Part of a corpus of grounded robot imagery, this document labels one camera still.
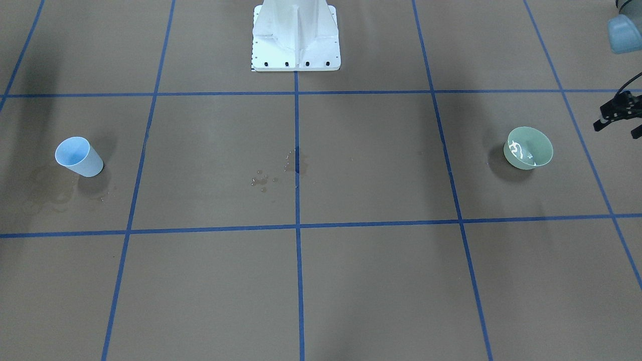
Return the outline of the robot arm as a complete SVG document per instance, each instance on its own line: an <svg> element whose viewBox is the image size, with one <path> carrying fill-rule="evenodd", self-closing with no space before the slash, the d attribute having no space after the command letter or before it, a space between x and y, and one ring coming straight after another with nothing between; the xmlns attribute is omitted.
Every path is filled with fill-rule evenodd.
<svg viewBox="0 0 642 361"><path fill-rule="evenodd" d="M614 54L641 50L641 1L616 1L617 16L608 21L608 40ZM627 80L610 100L601 105L600 119L592 125L600 132L610 124L641 118L641 96L633 95L627 88L640 73Z"/></svg>

